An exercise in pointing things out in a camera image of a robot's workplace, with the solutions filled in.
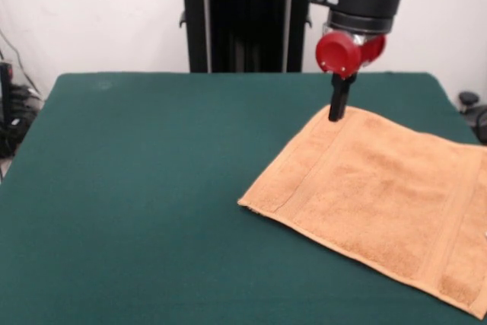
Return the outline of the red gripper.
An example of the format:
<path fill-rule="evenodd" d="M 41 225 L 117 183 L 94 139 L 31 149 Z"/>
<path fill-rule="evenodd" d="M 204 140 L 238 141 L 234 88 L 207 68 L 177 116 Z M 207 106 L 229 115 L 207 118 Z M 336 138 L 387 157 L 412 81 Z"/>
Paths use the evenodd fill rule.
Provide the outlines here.
<path fill-rule="evenodd" d="M 380 57 L 386 46 L 386 37 L 379 35 L 356 43 L 357 35 L 342 31 L 324 34 L 316 46 L 317 64 L 323 72 L 331 72 L 333 95 L 330 102 L 329 121 L 343 118 L 349 100 L 351 86 L 357 78 L 356 72 Z M 350 75 L 342 79 L 340 75 Z"/>

